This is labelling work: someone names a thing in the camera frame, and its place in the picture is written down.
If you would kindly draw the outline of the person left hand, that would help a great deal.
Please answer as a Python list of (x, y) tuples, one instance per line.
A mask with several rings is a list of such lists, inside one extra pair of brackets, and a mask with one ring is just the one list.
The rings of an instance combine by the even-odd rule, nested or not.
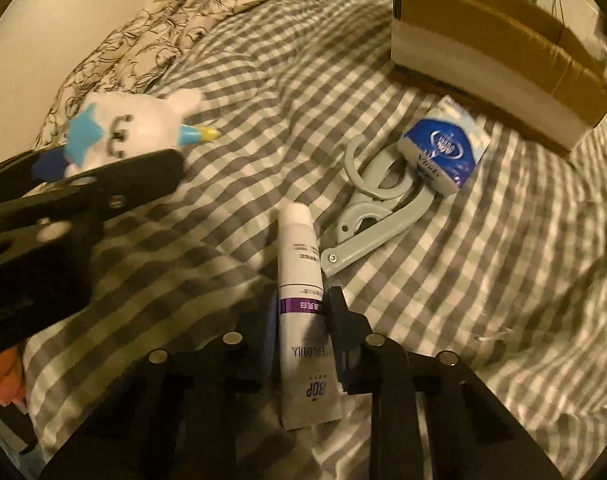
[(0, 352), (0, 405), (21, 404), (26, 400), (22, 354), (18, 346)]

